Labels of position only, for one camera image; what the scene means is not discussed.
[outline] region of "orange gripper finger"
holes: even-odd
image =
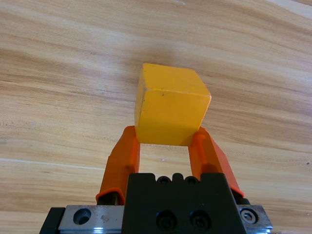
[[[244,197],[228,159],[206,129],[200,127],[194,134],[189,155],[193,176],[200,179],[202,173],[224,173],[230,188]]]
[[[96,200],[98,201],[99,197],[105,194],[117,192],[120,205],[124,205],[129,174],[138,172],[139,163],[140,143],[136,138],[135,127],[128,126],[107,159],[101,189]]]

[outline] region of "wooden block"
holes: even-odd
[[[195,71],[144,64],[136,97],[137,139],[148,144],[190,145],[210,100],[210,92]]]

